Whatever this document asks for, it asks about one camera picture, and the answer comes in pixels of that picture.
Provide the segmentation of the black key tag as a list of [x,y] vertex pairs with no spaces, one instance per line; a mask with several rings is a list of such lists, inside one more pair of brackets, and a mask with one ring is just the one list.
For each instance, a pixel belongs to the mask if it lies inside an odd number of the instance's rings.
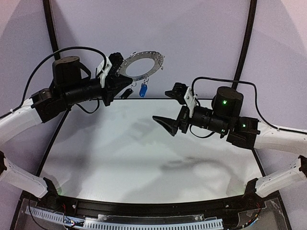
[[128,88],[123,92],[123,94],[120,96],[121,99],[127,99],[134,93],[133,89]]

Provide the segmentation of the blue key tag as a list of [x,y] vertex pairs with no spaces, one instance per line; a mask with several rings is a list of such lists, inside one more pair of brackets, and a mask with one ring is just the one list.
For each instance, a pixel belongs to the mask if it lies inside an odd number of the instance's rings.
[[140,96],[141,98],[144,98],[145,95],[146,95],[146,93],[147,93],[147,90],[148,90],[147,84],[142,83],[142,84],[141,84],[140,91],[139,91],[139,96]]

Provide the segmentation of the perforated metal key ring disc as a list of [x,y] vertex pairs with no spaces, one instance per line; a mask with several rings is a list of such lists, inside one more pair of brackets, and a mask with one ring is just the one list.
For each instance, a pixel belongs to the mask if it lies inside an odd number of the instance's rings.
[[134,52],[124,59],[118,73],[133,81],[148,79],[158,70],[163,70],[165,56],[157,51]]

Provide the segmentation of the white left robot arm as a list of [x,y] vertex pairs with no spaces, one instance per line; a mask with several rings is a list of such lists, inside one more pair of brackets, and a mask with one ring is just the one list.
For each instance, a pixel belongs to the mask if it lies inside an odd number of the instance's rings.
[[132,83],[132,78],[119,73],[123,61],[120,53],[111,54],[99,64],[94,78],[78,56],[54,61],[54,87],[32,94],[20,108],[1,118],[0,143],[4,144],[23,131],[46,123],[82,102],[102,101],[109,106],[115,96]]

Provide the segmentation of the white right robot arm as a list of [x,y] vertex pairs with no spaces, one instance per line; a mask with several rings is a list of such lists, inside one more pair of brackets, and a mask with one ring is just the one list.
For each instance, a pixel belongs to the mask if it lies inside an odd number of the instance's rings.
[[211,108],[200,106],[192,89],[185,84],[176,83],[165,94],[182,106],[177,119],[153,116],[153,120],[172,136],[179,130],[186,133],[192,127],[199,127],[213,134],[220,134],[221,138],[226,137],[227,142],[242,149],[271,149],[298,155],[284,169],[249,181],[245,196],[264,198],[307,179],[306,131],[289,131],[284,127],[269,126],[256,118],[240,116],[244,96],[230,87],[222,86],[217,89]]

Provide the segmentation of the left black frame post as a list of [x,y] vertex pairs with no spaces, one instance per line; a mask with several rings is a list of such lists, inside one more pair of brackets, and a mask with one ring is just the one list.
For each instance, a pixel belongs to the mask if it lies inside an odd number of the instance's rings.
[[53,52],[59,50],[50,0],[42,0],[48,36]]

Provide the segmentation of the black frame post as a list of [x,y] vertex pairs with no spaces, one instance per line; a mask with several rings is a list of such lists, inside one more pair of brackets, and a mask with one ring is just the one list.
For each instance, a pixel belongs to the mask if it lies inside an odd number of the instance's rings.
[[42,0],[48,36],[53,52],[59,50],[50,0]]
[[248,17],[247,17],[247,23],[246,23],[246,28],[245,28],[245,33],[244,33],[244,38],[243,38],[243,43],[237,63],[237,68],[234,74],[234,80],[238,81],[240,80],[243,67],[245,64],[248,48],[249,48],[249,43],[252,35],[252,29],[253,29],[253,24],[254,24],[254,19],[256,15],[256,8],[257,8],[257,0],[250,0],[249,3],[249,10],[248,10]]

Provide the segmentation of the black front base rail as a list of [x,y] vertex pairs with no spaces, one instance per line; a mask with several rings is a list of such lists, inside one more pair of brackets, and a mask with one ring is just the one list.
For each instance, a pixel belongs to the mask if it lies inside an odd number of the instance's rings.
[[51,201],[37,199],[28,192],[22,192],[22,199],[29,199],[31,207],[44,208],[51,211],[64,212],[76,218],[96,218],[100,214],[125,217],[175,217],[187,215],[203,215],[204,217],[225,218],[233,226],[239,222],[239,214],[244,211],[273,210],[284,213],[285,208],[279,192],[266,198],[257,198],[252,194],[237,195],[228,198],[166,204],[132,204],[93,201],[68,196],[58,196]]

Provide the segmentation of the right black frame post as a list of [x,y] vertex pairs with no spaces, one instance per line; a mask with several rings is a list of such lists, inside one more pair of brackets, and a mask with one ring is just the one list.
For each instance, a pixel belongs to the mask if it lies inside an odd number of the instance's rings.
[[248,48],[249,48],[249,43],[252,35],[252,29],[253,29],[253,24],[254,24],[254,19],[256,15],[256,8],[257,8],[257,0],[250,0],[249,3],[249,10],[248,10],[248,17],[247,17],[247,23],[246,23],[246,28],[245,28],[245,33],[244,33],[244,38],[243,38],[243,43],[237,63],[237,68],[234,74],[234,80],[238,81],[240,80],[243,67],[245,64]]

